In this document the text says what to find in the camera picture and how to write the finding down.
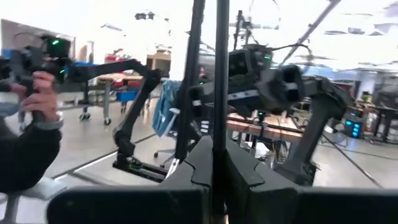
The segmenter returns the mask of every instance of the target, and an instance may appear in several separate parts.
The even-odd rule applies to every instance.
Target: robotic arm
[[[302,77],[301,69],[289,65],[280,69],[268,69],[267,65],[251,69],[253,58],[258,52],[239,50],[231,53],[233,60],[237,57],[248,58],[235,61],[234,65],[241,65],[243,69],[229,71],[228,104],[234,108],[232,113],[242,117],[251,117],[254,110],[280,114],[304,97],[312,99],[313,115],[305,129],[292,159],[287,160],[275,170],[285,178],[300,185],[312,185],[316,167],[310,162],[323,128],[329,119],[341,119],[348,106],[354,104],[354,99],[345,90],[332,84],[324,77]],[[207,105],[213,101],[213,83],[194,86],[192,97],[195,99],[194,110],[196,116],[206,116]]]

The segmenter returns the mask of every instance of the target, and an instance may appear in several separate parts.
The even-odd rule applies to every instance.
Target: sleeve
[[[30,125],[19,137],[8,136],[0,141],[0,192],[33,187],[58,155],[61,138],[59,130]]]

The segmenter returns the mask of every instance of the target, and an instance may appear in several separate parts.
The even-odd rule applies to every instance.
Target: human hand
[[[10,87],[11,87],[11,92],[17,94],[19,96],[19,98],[25,97],[26,86],[12,83],[12,84],[10,84]]]
[[[28,96],[22,105],[26,111],[41,111],[46,122],[58,121],[57,93],[53,89],[55,77],[47,72],[33,73],[33,88],[37,93]]]

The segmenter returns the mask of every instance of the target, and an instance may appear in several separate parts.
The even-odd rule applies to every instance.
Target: caster wheel
[[[22,123],[22,124],[19,126],[19,130],[22,131],[22,132],[24,132],[25,129],[26,129],[26,124],[25,124],[25,123]]]
[[[107,126],[110,125],[111,122],[112,122],[111,118],[105,118],[105,120],[104,120],[104,124]]]
[[[91,117],[91,114],[89,113],[83,113],[79,116],[80,121],[87,121]]]

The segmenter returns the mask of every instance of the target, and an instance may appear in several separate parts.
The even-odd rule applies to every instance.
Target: blue bin
[[[120,102],[127,102],[136,99],[138,91],[120,91],[116,93],[116,100]]]

